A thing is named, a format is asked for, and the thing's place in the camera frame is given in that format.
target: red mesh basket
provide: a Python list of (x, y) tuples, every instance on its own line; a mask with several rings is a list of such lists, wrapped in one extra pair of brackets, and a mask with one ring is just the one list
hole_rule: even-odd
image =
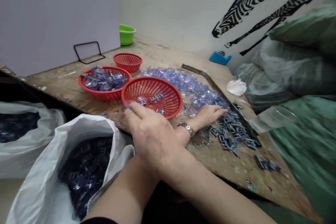
[[(121, 72), (122, 74), (124, 74), (127, 78), (126, 84), (127, 84), (127, 82), (129, 82), (132, 79), (132, 76), (130, 75), (130, 73), (127, 72), (125, 69), (117, 68), (117, 67), (114, 67), (114, 66), (103, 66), (103, 68), (108, 73), (112, 72), (112, 74), (114, 74), (116, 71), (118, 71), (118, 72)], [(91, 72), (91, 69), (85, 71), (83, 74), (90, 73), (90, 72)], [(96, 98), (97, 100), (104, 100), (104, 101), (118, 100), (118, 99), (121, 98), (121, 91), (125, 87), (124, 86), (120, 89), (112, 90), (112, 91), (106, 91), (106, 92), (95, 91), (95, 90), (91, 90), (88, 87), (86, 87), (83, 84), (83, 80), (84, 80), (84, 77), (80, 76), (78, 78), (78, 83), (79, 83), (80, 87), (83, 88), (84, 90), (90, 92), (91, 95), (94, 98)]]
[(131, 74), (136, 73), (142, 64), (142, 58), (135, 54), (116, 54), (113, 56), (113, 60), (117, 64), (117, 67), (125, 69)]
[[(159, 93), (163, 94), (163, 99), (156, 104), (150, 104), (150, 97)], [(139, 96), (145, 97), (147, 102), (144, 105), (145, 107), (154, 111), (162, 109), (167, 119), (172, 119), (176, 116), (181, 111), (183, 104), (181, 94), (172, 84), (154, 77), (133, 79), (124, 86), (121, 92), (121, 99), (124, 104), (126, 101), (137, 102)]]

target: wristwatch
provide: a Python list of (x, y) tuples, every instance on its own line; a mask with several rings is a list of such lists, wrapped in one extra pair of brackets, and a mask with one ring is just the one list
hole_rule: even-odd
[(182, 126), (184, 127), (190, 134), (191, 137), (193, 137), (195, 135), (195, 132), (193, 131), (193, 129), (189, 126), (189, 124), (185, 123), (185, 122), (180, 122), (178, 124), (178, 126)]

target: forearm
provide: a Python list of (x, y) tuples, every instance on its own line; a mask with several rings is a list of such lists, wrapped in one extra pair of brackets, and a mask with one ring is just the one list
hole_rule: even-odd
[(211, 223), (275, 223), (252, 201), (217, 178), (182, 149), (162, 179), (186, 197)]
[[(190, 140), (189, 132), (184, 127), (177, 127), (175, 134), (178, 142), (185, 147)], [(143, 161), (135, 156), (84, 220), (106, 217), (119, 224), (141, 223), (145, 206), (159, 181)]]

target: dark blue plastic pieces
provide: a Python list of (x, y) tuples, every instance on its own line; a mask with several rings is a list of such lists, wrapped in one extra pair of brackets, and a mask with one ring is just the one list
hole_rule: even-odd
[(70, 153), (59, 178), (70, 189), (76, 214), (86, 216), (90, 198), (102, 187), (110, 161), (112, 136), (85, 140)]
[(0, 143), (14, 142), (37, 128), (38, 113), (0, 114)]

